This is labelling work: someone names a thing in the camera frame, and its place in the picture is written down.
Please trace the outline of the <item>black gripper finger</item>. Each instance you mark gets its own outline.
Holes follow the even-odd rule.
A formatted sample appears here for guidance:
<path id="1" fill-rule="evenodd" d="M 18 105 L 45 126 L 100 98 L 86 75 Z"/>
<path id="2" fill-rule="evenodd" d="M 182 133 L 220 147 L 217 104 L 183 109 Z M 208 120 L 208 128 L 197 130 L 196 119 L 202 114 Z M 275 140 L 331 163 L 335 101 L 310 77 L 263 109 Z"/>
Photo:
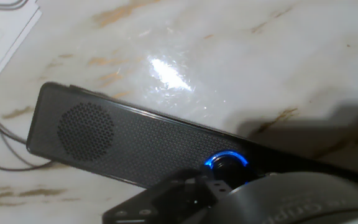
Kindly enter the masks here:
<path id="1" fill-rule="evenodd" d="M 104 212 L 102 223 L 199 223 L 231 191 L 209 169 L 185 169 Z"/>

